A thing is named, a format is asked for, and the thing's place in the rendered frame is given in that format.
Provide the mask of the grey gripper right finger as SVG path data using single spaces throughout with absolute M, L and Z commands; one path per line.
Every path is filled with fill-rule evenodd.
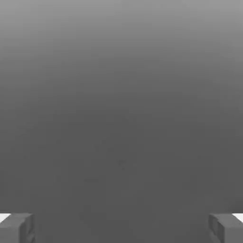
M 243 213 L 209 214 L 212 243 L 243 243 Z

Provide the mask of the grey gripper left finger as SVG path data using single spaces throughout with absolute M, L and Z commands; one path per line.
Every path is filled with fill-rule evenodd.
M 0 243 L 36 243 L 35 215 L 0 213 Z

